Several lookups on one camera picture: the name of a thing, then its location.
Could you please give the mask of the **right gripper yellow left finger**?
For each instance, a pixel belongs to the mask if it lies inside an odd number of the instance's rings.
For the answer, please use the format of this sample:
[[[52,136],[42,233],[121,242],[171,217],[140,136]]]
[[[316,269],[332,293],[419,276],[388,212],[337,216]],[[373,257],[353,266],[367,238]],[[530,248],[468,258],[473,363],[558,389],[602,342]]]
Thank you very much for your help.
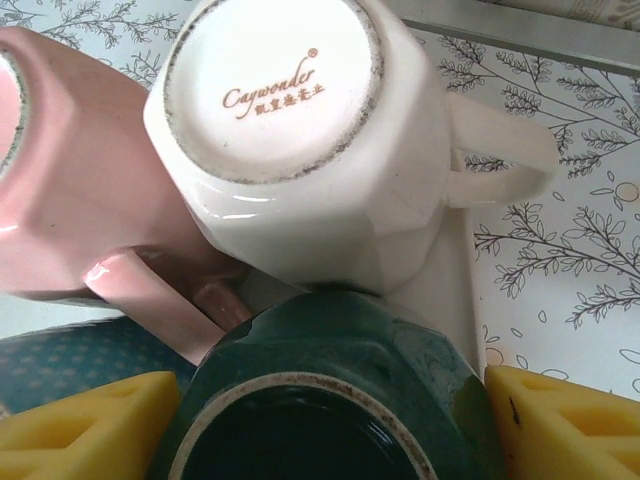
[[[1,420],[3,479],[143,479],[180,403],[156,371]]]

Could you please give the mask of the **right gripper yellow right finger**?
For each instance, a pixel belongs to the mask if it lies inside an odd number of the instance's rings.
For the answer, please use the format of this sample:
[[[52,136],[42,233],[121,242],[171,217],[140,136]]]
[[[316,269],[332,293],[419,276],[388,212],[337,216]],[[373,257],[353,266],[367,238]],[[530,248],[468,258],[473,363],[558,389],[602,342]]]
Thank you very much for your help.
[[[511,479],[639,478],[639,403],[509,366],[485,369]]]

